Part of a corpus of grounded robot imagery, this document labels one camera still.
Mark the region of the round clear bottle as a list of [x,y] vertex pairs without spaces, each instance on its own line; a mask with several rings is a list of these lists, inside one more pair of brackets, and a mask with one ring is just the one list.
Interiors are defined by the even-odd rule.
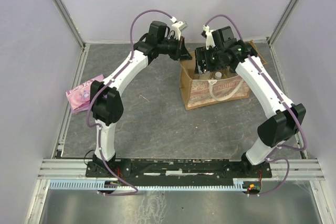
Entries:
[[217,79],[217,80],[219,80],[219,79],[221,79],[222,78],[222,73],[221,72],[216,72],[215,73],[215,78]]

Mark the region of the brown canvas tote bag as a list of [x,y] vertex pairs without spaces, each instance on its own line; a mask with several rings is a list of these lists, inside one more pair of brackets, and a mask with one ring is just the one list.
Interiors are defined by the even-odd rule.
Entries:
[[229,68],[218,70],[222,78],[217,80],[214,72],[195,73],[195,53],[190,53],[192,60],[180,62],[180,91],[187,110],[207,105],[248,98],[249,85]]

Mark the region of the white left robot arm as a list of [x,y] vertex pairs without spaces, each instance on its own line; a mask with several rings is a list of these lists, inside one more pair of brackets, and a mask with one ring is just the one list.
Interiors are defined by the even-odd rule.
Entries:
[[125,61],[108,77],[91,84],[90,111],[97,128],[97,145],[92,160],[104,177],[110,177],[116,171],[114,135],[116,123],[124,111],[122,93],[136,75],[159,55],[168,55],[175,61],[192,59],[181,35],[186,27],[184,21],[175,21],[171,26],[153,21],[149,31],[133,45],[133,51]]

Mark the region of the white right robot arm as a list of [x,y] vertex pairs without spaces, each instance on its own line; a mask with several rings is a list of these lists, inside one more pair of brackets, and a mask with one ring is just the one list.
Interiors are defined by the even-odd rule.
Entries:
[[264,68],[251,43],[236,39],[231,27],[211,30],[203,27],[204,47],[195,49],[200,73],[229,68],[248,84],[266,116],[257,128],[258,139],[242,155],[236,167],[246,177],[259,172],[259,165],[282,144],[299,132],[306,114],[303,104],[294,104],[276,85]]

